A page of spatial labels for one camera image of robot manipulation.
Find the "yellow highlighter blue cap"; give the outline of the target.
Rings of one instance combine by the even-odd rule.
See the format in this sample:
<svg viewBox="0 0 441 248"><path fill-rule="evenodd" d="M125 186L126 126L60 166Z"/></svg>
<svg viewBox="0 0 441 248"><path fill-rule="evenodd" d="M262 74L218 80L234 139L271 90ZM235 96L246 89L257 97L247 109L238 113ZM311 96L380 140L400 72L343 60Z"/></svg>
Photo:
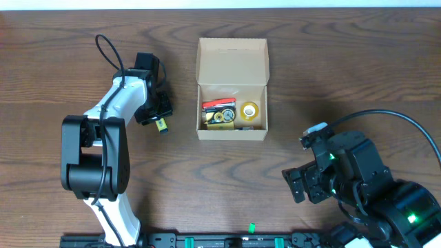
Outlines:
<svg viewBox="0 0 441 248"><path fill-rule="evenodd" d="M159 120L156 120L155 123L156 123L156 126L157 126L157 128L158 128L158 131L159 131L161 134L167 133L167 132L169 131L168 126L167 126L167 123L165 122L165 119L164 119L164 118L161 118L161 119L159 119Z"/></svg>

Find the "red black stapler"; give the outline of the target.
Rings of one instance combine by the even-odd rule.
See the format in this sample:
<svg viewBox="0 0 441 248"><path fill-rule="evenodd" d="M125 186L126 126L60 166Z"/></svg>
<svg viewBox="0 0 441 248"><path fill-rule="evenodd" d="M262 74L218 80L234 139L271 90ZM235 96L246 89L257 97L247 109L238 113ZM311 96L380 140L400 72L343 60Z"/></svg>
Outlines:
<svg viewBox="0 0 441 248"><path fill-rule="evenodd" d="M223 108L223 107L235 107L235 106L236 106L236 99L235 98L216 99L213 101L204 102L202 104L202 108L206 111L208 111L208 109Z"/></svg>

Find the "correction tape dispenser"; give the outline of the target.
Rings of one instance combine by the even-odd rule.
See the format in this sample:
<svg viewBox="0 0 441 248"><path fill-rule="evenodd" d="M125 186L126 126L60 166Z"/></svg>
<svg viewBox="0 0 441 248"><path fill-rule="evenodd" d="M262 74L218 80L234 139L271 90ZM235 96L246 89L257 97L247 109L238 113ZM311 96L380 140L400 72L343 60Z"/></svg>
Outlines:
<svg viewBox="0 0 441 248"><path fill-rule="evenodd" d="M236 118L235 109L232 107L214 108L205 113L206 124L230 123Z"/></svg>

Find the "yellow sticky note pad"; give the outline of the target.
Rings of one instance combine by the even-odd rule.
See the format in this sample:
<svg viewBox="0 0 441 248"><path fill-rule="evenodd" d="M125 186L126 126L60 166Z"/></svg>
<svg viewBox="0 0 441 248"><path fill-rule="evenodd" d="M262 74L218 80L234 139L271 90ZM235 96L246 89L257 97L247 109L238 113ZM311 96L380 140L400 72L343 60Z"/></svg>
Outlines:
<svg viewBox="0 0 441 248"><path fill-rule="evenodd" d="M206 124L208 130L234 130L234 122L228 123L207 123Z"/></svg>

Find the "brown cardboard box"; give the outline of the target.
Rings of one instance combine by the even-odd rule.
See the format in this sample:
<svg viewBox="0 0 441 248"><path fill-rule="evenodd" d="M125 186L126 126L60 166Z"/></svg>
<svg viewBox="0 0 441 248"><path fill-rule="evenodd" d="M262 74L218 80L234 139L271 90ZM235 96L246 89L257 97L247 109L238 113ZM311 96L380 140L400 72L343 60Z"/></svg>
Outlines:
<svg viewBox="0 0 441 248"><path fill-rule="evenodd" d="M200 140L262 141L268 133L267 84L269 53L266 39L201 38L196 58L197 121ZM208 130L204 102L235 98L235 129L253 126L254 130ZM258 116L244 121L243 103L258 106Z"/></svg>

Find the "yellow clear tape roll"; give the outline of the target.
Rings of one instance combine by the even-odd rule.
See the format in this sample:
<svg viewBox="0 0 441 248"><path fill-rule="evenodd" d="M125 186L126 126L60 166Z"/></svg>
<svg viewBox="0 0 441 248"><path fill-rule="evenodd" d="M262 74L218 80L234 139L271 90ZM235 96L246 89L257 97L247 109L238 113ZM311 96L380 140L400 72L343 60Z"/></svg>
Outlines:
<svg viewBox="0 0 441 248"><path fill-rule="evenodd" d="M240 109L241 118L244 121L253 121L258 116L258 106L253 102L245 102Z"/></svg>

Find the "blue white staples box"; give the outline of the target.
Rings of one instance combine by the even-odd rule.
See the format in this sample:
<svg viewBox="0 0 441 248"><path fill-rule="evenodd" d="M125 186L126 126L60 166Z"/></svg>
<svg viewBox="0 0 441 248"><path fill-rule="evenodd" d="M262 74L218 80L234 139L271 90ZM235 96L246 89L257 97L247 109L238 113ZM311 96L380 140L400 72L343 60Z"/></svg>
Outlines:
<svg viewBox="0 0 441 248"><path fill-rule="evenodd" d="M254 130L254 127L253 126L238 127L235 130L238 130L238 131L249 131L249 130Z"/></svg>

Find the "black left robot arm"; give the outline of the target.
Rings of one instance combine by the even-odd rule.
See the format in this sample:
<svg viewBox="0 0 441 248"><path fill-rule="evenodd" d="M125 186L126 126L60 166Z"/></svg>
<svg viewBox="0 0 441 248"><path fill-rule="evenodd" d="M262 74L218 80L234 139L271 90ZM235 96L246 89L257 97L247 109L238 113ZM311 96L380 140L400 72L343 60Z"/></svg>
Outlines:
<svg viewBox="0 0 441 248"><path fill-rule="evenodd" d="M82 115L61 126L61 184L89 206L104 230L98 236L62 236L60 247L149 247L126 189L130 157L126 127L163 119L156 69L119 69L108 93Z"/></svg>

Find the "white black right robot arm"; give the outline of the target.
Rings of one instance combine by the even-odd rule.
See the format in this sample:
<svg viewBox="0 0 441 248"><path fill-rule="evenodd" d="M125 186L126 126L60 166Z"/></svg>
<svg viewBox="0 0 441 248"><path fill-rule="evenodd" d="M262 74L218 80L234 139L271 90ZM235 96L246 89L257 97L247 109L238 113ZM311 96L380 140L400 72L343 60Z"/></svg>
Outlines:
<svg viewBox="0 0 441 248"><path fill-rule="evenodd" d="M282 172L296 203L330 197L354 207L355 223L395 247L439 247L440 204L418 183L396 180L362 132L314 132L301 138L314 160Z"/></svg>

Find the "small green clip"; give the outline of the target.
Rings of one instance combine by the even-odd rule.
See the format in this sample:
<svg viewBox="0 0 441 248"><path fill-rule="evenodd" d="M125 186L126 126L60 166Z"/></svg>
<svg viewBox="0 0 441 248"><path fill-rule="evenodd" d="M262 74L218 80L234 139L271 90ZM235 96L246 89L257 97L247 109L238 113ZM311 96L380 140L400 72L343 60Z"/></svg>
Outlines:
<svg viewBox="0 0 441 248"><path fill-rule="evenodd" d="M255 228L256 228L255 224L254 223L250 223L249 224L248 233L249 234L253 234L255 232Z"/></svg>

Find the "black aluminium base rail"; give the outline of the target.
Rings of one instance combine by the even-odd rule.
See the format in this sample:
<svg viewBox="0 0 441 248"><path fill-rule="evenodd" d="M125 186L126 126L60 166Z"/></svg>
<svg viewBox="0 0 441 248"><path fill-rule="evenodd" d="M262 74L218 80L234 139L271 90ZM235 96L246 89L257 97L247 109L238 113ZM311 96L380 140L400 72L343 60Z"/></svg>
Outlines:
<svg viewBox="0 0 441 248"><path fill-rule="evenodd" d="M292 234L142 234L136 248L294 248L344 247L341 240L318 233Z"/></svg>

